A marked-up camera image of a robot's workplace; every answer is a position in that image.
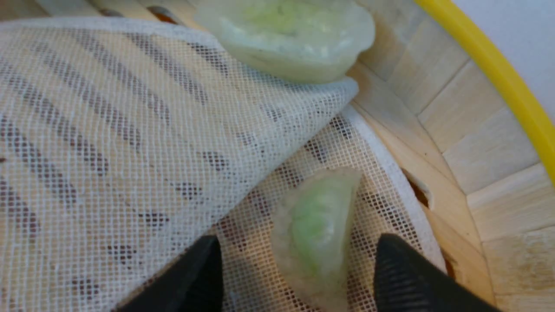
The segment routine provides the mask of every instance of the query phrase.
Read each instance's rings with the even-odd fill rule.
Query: translucent dumpling wrapper
[[[277,207],[272,251],[285,281],[305,303],[347,311],[347,266],[354,200],[362,173],[322,170]]]
[[[203,0],[195,19],[239,61],[297,83],[343,77],[375,39],[353,0]]]

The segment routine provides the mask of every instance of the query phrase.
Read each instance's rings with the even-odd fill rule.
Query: yellow rim
[[[555,185],[555,127],[501,51],[451,0],[415,0],[469,53],[497,88]]]

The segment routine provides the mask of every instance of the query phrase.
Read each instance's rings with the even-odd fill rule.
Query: bamboo steamer wall
[[[353,105],[411,181],[450,274],[507,312],[555,309],[555,189],[506,103],[409,0],[359,0],[376,43]],[[125,16],[199,28],[185,0],[4,0],[0,21]]]

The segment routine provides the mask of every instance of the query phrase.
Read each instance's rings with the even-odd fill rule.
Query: bamboo steamer
[[[553,124],[450,1],[417,2],[360,0],[377,37],[349,72],[353,105],[406,173],[450,275],[504,311],[552,311]],[[101,14],[199,28],[185,0],[0,3],[0,21]]]

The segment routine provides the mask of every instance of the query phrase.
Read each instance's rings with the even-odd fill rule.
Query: mesh steamer liner
[[[316,170],[353,166],[365,179],[349,296],[374,311],[380,233],[443,260],[408,181],[347,105],[356,92],[350,78],[262,75],[168,24],[1,25],[2,310],[110,310],[216,234],[225,311],[310,311],[273,262],[273,207]]]

